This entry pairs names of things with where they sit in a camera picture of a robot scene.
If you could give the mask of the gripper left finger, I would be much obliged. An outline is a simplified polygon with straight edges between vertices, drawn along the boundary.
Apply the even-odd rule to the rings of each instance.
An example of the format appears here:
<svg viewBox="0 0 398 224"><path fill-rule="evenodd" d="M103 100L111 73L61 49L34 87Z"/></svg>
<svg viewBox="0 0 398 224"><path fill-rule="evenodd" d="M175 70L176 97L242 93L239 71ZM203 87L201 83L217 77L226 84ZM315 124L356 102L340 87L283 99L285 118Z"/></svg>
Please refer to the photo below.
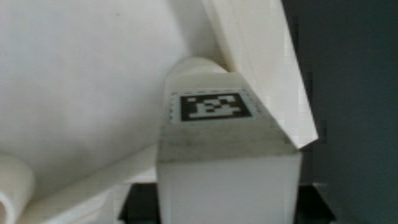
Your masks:
<svg viewBox="0 0 398 224"><path fill-rule="evenodd" d="M123 224L160 224L159 191L155 183L132 185L118 219Z"/></svg>

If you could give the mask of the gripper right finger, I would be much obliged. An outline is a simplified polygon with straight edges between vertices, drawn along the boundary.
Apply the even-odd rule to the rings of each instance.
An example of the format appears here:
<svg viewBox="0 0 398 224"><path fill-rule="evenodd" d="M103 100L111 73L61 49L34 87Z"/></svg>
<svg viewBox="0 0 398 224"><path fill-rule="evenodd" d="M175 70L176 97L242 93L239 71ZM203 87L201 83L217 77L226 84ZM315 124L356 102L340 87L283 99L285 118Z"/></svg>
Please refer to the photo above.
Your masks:
<svg viewBox="0 0 398 224"><path fill-rule="evenodd" d="M299 186L294 224L340 224L327 190L317 184Z"/></svg>

